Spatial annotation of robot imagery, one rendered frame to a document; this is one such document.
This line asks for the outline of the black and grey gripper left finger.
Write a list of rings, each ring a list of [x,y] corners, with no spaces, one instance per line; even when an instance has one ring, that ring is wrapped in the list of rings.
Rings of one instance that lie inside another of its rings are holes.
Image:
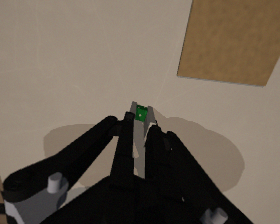
[[[3,182],[7,223],[40,224],[56,212],[113,136],[119,136],[101,224],[132,224],[136,107],[132,101],[123,120],[107,116],[56,155],[10,174]]]

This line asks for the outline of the green die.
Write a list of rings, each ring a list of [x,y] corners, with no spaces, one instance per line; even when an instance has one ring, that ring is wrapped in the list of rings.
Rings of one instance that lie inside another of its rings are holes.
[[[137,105],[136,107],[136,118],[135,120],[139,120],[144,122],[146,115],[147,115],[147,107],[141,106],[141,105]]]

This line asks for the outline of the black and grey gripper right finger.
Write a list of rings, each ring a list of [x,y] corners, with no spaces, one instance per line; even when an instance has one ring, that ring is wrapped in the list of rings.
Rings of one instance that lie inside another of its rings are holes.
[[[178,136],[162,132],[153,107],[147,110],[145,178],[156,179],[159,224],[193,224],[188,207],[203,224],[254,224],[221,193]]]

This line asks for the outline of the tan square mat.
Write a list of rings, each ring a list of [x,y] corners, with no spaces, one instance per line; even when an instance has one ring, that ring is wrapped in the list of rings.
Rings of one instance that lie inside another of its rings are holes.
[[[280,0],[193,0],[177,76],[266,86],[280,57]]]

